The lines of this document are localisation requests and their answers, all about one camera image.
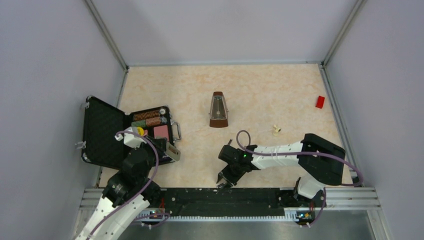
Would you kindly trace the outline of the white remote control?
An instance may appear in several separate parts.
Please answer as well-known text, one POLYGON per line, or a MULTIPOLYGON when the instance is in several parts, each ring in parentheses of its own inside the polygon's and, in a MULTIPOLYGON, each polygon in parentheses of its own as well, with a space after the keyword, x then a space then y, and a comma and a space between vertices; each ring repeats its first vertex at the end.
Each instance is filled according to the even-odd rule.
POLYGON ((164 153, 174 162, 178 162, 181 158, 181 152, 169 142, 166 142, 164 153))

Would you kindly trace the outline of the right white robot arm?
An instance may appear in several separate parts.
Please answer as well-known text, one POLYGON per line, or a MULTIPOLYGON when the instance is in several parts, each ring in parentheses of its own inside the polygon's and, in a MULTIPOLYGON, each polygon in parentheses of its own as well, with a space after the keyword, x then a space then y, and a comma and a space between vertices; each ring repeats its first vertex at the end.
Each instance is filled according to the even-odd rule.
POLYGON ((216 184, 218 188, 231 188, 252 171, 300 167, 306 174, 297 180, 293 200, 299 206, 307 206, 325 186, 342 185, 345 156, 342 147, 314 133, 287 145, 240 144, 235 148, 228 143, 218 154, 218 159, 227 165, 218 173, 216 184))

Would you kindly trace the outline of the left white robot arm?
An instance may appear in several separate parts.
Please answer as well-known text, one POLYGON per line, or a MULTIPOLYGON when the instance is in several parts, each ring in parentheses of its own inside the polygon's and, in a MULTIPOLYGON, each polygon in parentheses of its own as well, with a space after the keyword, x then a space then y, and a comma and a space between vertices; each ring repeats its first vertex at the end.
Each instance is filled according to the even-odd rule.
POLYGON ((121 169, 103 189, 93 214, 77 240, 117 240, 143 210, 160 202, 161 188, 153 181, 160 160, 179 161, 181 152, 164 137, 152 138, 141 127, 118 131, 115 139, 130 148, 121 169))

